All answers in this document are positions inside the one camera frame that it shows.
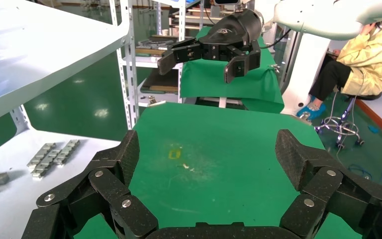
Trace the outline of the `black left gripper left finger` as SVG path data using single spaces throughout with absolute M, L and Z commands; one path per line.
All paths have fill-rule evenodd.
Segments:
M 129 190 L 139 153 L 134 130 L 118 146 L 97 152 L 81 173 L 38 197 L 22 237 L 72 239 L 97 215 L 120 239 L 148 237 L 158 220 Z

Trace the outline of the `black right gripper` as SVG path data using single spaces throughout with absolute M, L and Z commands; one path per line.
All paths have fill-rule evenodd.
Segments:
M 224 82 L 230 84 L 236 77 L 261 64 L 258 38 L 264 26 L 263 17 L 244 9 L 222 18 L 199 39 L 173 43 L 158 60 L 160 75 L 166 75 L 177 64 L 198 59 L 228 61 L 224 68 Z

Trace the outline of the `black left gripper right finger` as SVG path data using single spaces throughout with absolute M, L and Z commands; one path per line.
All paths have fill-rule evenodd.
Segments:
M 275 153 L 299 192 L 280 220 L 296 238 L 312 239 L 329 214 L 343 219 L 365 239 L 382 239 L 382 185 L 356 175 L 326 150 L 278 131 Z

